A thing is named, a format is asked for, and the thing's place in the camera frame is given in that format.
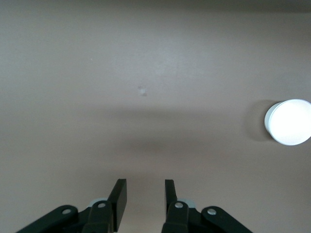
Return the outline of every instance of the table surface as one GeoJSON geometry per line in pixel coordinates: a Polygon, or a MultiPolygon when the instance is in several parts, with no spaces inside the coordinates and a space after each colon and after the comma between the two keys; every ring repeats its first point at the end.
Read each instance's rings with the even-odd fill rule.
{"type": "Polygon", "coordinates": [[[127,179],[120,233],[159,233],[164,180],[254,233],[311,229],[311,141],[274,103],[311,101],[309,1],[2,1],[0,225],[83,210],[127,179]]]}

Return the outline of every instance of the screw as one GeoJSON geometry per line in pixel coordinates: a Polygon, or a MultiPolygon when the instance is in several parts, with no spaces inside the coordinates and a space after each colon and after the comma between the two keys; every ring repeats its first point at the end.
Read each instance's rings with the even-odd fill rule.
{"type": "Polygon", "coordinates": [[[105,206],[106,206],[105,203],[99,203],[97,207],[98,207],[98,208],[104,208],[105,206]]]}
{"type": "Polygon", "coordinates": [[[66,215],[66,214],[69,214],[71,212],[71,209],[66,209],[66,210],[63,210],[62,214],[66,215]]]}
{"type": "Polygon", "coordinates": [[[216,214],[217,214],[216,210],[214,210],[214,209],[208,209],[208,210],[207,210],[207,213],[208,213],[209,215],[216,215],[216,214]]]}
{"type": "Polygon", "coordinates": [[[175,207],[178,208],[178,209],[180,209],[180,208],[183,208],[184,205],[183,205],[183,203],[176,202],[176,203],[175,203],[175,207]]]}

